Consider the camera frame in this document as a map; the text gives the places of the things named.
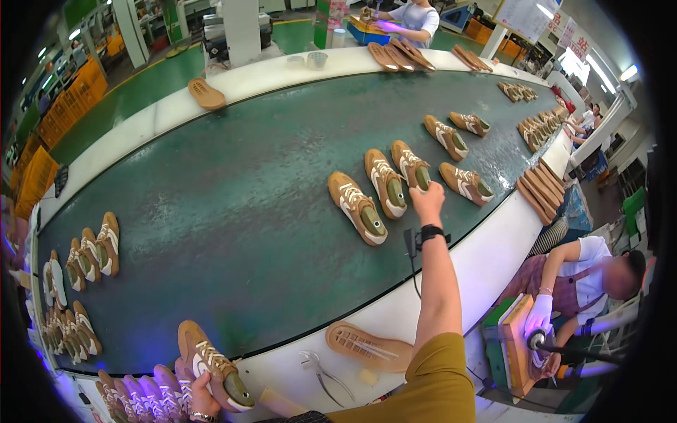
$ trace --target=yellow floor line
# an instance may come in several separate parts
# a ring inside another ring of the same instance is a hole
[[[197,47],[197,46],[199,46],[201,43],[202,43],[202,41],[198,41],[197,43],[195,43],[195,44],[191,45],[190,47],[188,47],[187,50],[190,50],[191,48]],[[121,83],[119,83],[117,86],[115,86],[112,90],[110,90],[109,92],[105,93],[104,96],[102,97],[102,99],[105,98],[108,94],[110,94],[110,93],[112,93],[113,91],[115,91],[116,89],[118,89],[119,87],[121,87],[122,85],[124,85],[125,83],[129,82],[129,80],[132,79],[133,77],[139,76],[140,74],[144,73],[144,72],[147,71],[148,69],[151,69],[153,66],[155,66],[155,65],[157,65],[158,63],[163,62],[163,61],[165,61],[165,60],[167,60],[167,58],[162,58],[162,59],[158,60],[157,62],[155,62],[155,63],[153,63],[153,64],[151,64],[151,65],[149,65],[149,66],[146,66],[144,69],[141,69],[139,72],[137,72],[137,73],[135,73],[134,75],[130,76],[129,78],[125,79],[123,82],[121,82]]]

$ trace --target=machine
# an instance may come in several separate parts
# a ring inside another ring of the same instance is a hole
[[[465,24],[475,12],[475,4],[469,1],[455,2],[454,0],[444,1],[444,6],[439,13],[439,24],[443,28],[462,33]]]

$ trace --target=electrical cord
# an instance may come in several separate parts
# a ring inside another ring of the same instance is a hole
[[[557,407],[553,407],[553,406],[551,406],[551,405],[545,405],[545,404],[537,403],[537,402],[535,402],[535,401],[530,401],[530,400],[528,400],[528,399],[525,399],[524,397],[520,397],[520,396],[518,396],[518,395],[515,395],[515,394],[513,394],[512,392],[510,392],[510,391],[508,391],[508,390],[506,390],[506,389],[499,388],[498,386],[496,386],[496,383],[494,382],[494,379],[492,379],[491,376],[482,379],[482,378],[480,378],[480,377],[477,375],[477,373],[473,372],[468,366],[466,366],[466,369],[467,369],[470,373],[472,373],[474,377],[476,377],[476,378],[478,378],[478,379],[480,379],[480,380],[482,381],[482,386],[484,386],[484,389],[496,389],[497,391],[506,393],[506,394],[508,394],[508,395],[510,395],[510,396],[512,396],[512,397],[515,397],[515,398],[519,399],[520,401],[524,401],[524,402],[529,403],[529,404],[532,404],[532,405],[538,405],[539,407],[549,408],[549,409],[551,409],[551,410],[557,410]]]

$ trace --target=black wristband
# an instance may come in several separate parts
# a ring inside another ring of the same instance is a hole
[[[432,240],[435,236],[442,235],[444,237],[444,231],[435,225],[425,225],[421,227],[421,245],[427,240]]]

